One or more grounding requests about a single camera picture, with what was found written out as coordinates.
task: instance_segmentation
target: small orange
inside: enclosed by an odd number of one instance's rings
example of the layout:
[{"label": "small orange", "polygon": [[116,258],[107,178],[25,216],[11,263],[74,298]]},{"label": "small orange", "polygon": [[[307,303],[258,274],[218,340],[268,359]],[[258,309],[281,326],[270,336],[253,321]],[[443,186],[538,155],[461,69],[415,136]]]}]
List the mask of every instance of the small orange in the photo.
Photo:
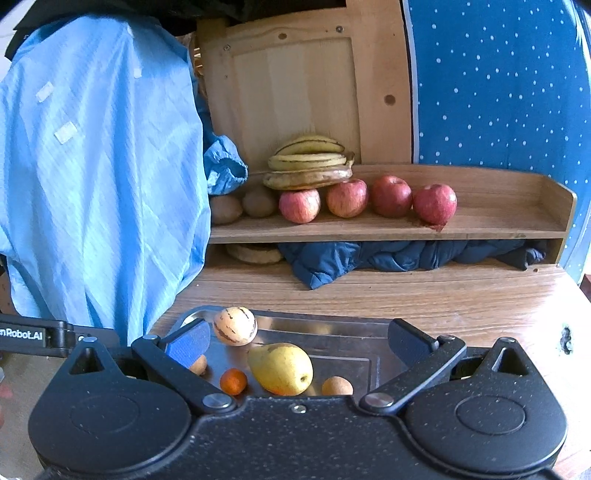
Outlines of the small orange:
[{"label": "small orange", "polygon": [[226,370],[220,378],[220,388],[232,396],[242,393],[247,384],[246,374],[237,368]]}]

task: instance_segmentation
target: stainless steel tray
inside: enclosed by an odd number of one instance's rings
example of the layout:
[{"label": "stainless steel tray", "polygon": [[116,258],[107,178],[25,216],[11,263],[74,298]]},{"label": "stainless steel tray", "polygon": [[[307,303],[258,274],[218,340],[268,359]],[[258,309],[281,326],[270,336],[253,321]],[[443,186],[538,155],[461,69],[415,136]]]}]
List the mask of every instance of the stainless steel tray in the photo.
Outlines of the stainless steel tray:
[{"label": "stainless steel tray", "polygon": [[[183,313],[170,333],[195,319],[213,322],[218,306],[201,306]],[[252,345],[287,342],[303,348],[314,366],[314,380],[302,396],[320,395],[322,383],[334,375],[353,385],[353,396],[359,400],[368,391],[394,378],[406,366],[388,346],[388,319],[305,315],[252,310],[258,322],[258,333],[250,345],[226,346],[212,331],[206,352],[207,372],[203,378],[219,386],[220,376],[228,368],[239,368],[248,377],[244,394],[270,395],[254,380],[246,361]]]}]

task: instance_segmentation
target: round bread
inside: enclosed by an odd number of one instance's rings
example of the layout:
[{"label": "round bread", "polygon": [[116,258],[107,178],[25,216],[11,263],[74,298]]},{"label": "round bread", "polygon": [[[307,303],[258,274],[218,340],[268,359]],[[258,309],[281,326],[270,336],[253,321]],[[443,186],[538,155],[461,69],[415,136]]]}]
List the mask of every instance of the round bread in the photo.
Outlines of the round bread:
[{"label": "round bread", "polygon": [[247,345],[254,340],[257,331],[256,317],[244,307],[228,307],[213,319],[213,333],[225,345]]},{"label": "round bread", "polygon": [[251,265],[271,265],[283,260],[276,244],[227,244],[228,255]]}]

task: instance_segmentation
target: blue plastic bag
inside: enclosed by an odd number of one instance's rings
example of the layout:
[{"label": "blue plastic bag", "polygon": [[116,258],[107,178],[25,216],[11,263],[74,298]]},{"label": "blue plastic bag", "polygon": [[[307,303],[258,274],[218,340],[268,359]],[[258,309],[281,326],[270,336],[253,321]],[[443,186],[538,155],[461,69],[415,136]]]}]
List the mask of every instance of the blue plastic bag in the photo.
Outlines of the blue plastic bag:
[{"label": "blue plastic bag", "polygon": [[59,21],[21,46],[0,83],[0,253],[20,314],[130,343],[200,272],[206,171],[227,193],[246,167],[211,131],[203,154],[194,82],[151,18]]}]

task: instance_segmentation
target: wooden cabinet door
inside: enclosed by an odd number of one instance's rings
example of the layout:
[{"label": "wooden cabinet door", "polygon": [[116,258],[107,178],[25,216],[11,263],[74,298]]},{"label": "wooden cabinet door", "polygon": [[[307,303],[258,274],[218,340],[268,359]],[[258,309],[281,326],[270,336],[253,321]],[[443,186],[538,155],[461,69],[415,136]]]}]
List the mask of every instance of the wooden cabinet door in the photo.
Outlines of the wooden cabinet door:
[{"label": "wooden cabinet door", "polygon": [[250,172],[284,141],[335,138],[363,165],[410,163],[411,85],[400,3],[348,0],[346,8],[227,27],[197,25],[214,129]]}]

